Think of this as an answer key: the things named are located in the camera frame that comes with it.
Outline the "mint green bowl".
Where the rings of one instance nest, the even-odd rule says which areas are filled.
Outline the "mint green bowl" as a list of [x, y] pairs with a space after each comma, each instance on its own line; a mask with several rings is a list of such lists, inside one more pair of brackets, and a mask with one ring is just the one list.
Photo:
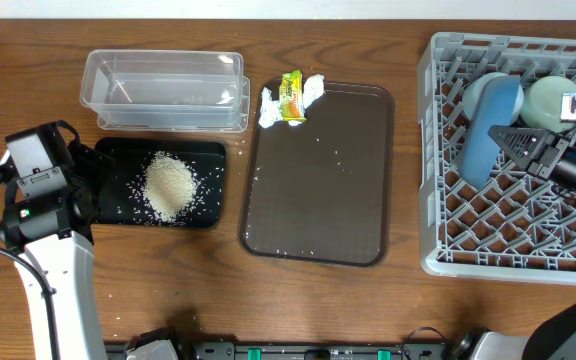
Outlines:
[[524, 93], [520, 111], [523, 122], [530, 128], [556, 133], [573, 128], [576, 122], [561, 122], [564, 93], [576, 93], [576, 84], [565, 77], [547, 76], [536, 81]]

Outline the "light blue bowl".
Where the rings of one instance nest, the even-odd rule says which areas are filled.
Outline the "light blue bowl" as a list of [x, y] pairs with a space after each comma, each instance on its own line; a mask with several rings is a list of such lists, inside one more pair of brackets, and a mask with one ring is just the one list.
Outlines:
[[[465, 89], [464, 94], [462, 96], [462, 103], [463, 103], [463, 113], [468, 120], [472, 120], [474, 117], [474, 113], [484, 87], [491, 80], [504, 76], [505, 73], [502, 72], [488, 73], [479, 77]], [[517, 118], [519, 117], [521, 108], [523, 106], [523, 102], [524, 102], [524, 92], [522, 88], [519, 88], [518, 96], [512, 113], [512, 121], [516, 121]]]

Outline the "pile of white rice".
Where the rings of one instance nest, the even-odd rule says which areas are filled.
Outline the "pile of white rice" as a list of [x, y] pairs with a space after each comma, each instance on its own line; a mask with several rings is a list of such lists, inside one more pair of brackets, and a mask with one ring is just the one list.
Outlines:
[[222, 165], [203, 163], [167, 151], [150, 152], [127, 183], [131, 219], [138, 224], [211, 227], [220, 213]]

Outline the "white paper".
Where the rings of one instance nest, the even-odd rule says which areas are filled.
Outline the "white paper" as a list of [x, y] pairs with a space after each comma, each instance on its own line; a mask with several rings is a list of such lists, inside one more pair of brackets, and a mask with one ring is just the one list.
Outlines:
[[259, 111], [258, 124], [262, 128], [269, 128], [276, 122], [282, 122], [280, 102], [272, 99], [271, 90], [264, 87], [261, 92], [261, 107]]

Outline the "white tissue piece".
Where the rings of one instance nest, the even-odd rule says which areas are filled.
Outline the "white tissue piece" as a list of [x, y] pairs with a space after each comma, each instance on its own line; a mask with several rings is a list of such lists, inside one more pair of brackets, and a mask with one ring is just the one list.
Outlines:
[[324, 88], [325, 77], [321, 74], [316, 74], [308, 77], [303, 85], [303, 106], [305, 109], [310, 107], [315, 100], [325, 93]]

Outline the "yellow green snack wrapper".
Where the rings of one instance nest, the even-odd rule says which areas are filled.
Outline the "yellow green snack wrapper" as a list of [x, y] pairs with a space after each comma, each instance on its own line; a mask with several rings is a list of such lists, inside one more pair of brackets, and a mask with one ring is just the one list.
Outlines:
[[295, 70], [282, 75], [279, 86], [279, 104], [284, 121], [306, 120], [303, 104], [302, 73]]

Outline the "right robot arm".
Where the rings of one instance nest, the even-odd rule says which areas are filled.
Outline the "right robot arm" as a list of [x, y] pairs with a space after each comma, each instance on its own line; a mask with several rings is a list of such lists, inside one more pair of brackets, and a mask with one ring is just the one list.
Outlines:
[[[502, 152], [527, 174], [576, 193], [576, 146], [551, 129], [514, 125], [515, 103], [514, 95], [479, 97], [458, 165], [461, 178], [482, 188]], [[538, 327], [522, 357], [576, 359], [576, 304]]]

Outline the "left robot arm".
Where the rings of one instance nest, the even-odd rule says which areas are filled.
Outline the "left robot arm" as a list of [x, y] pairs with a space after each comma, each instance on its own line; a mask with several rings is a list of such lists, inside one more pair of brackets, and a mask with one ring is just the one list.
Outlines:
[[98, 194], [111, 159], [65, 141], [63, 120], [6, 137], [0, 237], [22, 280], [39, 359], [106, 356], [94, 295]]

